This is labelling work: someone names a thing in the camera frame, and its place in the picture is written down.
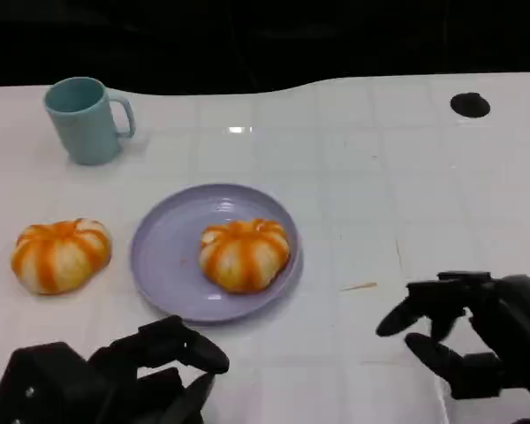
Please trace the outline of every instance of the purple plate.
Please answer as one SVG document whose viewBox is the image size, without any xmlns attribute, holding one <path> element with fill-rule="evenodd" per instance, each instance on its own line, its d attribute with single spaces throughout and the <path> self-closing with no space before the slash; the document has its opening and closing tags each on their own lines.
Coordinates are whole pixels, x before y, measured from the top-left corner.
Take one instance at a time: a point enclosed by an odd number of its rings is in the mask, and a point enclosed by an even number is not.
<svg viewBox="0 0 530 424">
<path fill-rule="evenodd" d="M 198 265 L 202 231 L 213 223 L 252 218 L 283 225 L 291 258 L 275 281 L 255 294 L 229 294 L 202 275 Z M 136 231 L 132 273 L 143 296 L 188 322 L 227 322 L 251 314 L 281 296 L 302 274 L 299 233 L 288 212 L 267 194 L 242 185 L 199 185 L 155 206 Z"/>
</svg>

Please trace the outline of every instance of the teal mug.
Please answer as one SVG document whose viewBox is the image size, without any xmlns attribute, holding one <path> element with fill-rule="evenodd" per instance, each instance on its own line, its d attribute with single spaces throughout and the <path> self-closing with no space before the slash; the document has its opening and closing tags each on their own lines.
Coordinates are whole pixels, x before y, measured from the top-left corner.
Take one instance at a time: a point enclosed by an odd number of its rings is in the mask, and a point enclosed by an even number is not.
<svg viewBox="0 0 530 424">
<path fill-rule="evenodd" d="M 129 131 L 119 132 L 114 124 L 110 102 L 124 106 Z M 118 137 L 135 134 L 135 120 L 130 103 L 121 95 L 108 95 L 97 79 L 63 79 L 45 95 L 45 109 L 71 159 L 83 165 L 111 161 L 122 149 Z"/>
</svg>

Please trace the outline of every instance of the pumpkin-shaped bun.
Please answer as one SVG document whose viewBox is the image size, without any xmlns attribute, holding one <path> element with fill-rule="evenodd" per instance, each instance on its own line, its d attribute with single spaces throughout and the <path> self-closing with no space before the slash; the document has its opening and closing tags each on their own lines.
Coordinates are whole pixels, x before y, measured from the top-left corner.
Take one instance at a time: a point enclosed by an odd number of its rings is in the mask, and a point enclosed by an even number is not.
<svg viewBox="0 0 530 424">
<path fill-rule="evenodd" d="M 11 269 L 32 292 L 77 289 L 110 261 L 110 235 L 91 219 L 30 225 L 19 236 Z"/>
<path fill-rule="evenodd" d="M 201 242 L 202 272 L 233 293 L 263 290 L 290 256 L 283 227 L 264 219 L 211 225 Z"/>
</svg>

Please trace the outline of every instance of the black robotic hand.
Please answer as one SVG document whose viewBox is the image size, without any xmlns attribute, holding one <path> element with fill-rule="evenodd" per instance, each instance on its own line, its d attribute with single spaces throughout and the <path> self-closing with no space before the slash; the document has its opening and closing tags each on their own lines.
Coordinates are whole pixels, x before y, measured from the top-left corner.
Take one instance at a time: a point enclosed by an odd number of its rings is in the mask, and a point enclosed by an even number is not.
<svg viewBox="0 0 530 424">
<path fill-rule="evenodd" d="M 426 316 L 430 337 L 410 333 L 405 341 L 450 384 L 453 398 L 491 398 L 517 387 L 530 391 L 530 277 L 443 272 L 436 281 L 407 287 L 408 297 L 382 320 L 377 335 L 392 336 Z M 440 343 L 467 310 L 473 329 L 494 352 L 460 356 Z"/>
<path fill-rule="evenodd" d="M 174 360 L 206 374 L 184 387 Z M 65 343 L 15 351 L 0 382 L 0 424 L 202 424 L 222 350 L 173 315 L 139 328 L 85 361 Z"/>
</svg>

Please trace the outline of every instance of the white tiled surface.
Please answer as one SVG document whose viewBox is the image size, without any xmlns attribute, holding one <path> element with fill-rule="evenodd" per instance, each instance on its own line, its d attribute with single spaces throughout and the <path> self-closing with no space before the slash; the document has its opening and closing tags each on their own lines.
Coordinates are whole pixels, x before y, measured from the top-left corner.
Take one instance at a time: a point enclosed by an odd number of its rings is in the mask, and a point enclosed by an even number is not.
<svg viewBox="0 0 530 424">
<path fill-rule="evenodd" d="M 0 88 L 0 374 L 17 346 L 63 339 L 87 356 L 159 318 L 128 270 L 139 220 L 187 186 L 236 182 L 289 209 L 306 264 L 296 292 L 267 313 L 200 329 L 232 360 L 205 408 L 209 423 L 530 415 L 523 391 L 448 399 L 401 337 L 374 333 L 408 280 L 444 269 L 530 275 L 530 74 L 342 79 L 245 96 L 127 94 L 139 131 L 98 168 L 68 162 L 42 109 L 44 91 Z M 450 110 L 450 98 L 467 91 L 490 100 L 489 116 Z M 109 227 L 112 263 L 73 295 L 28 295 L 9 270 L 17 234 L 76 216 Z M 467 322 L 450 345 L 485 349 Z"/>
</svg>

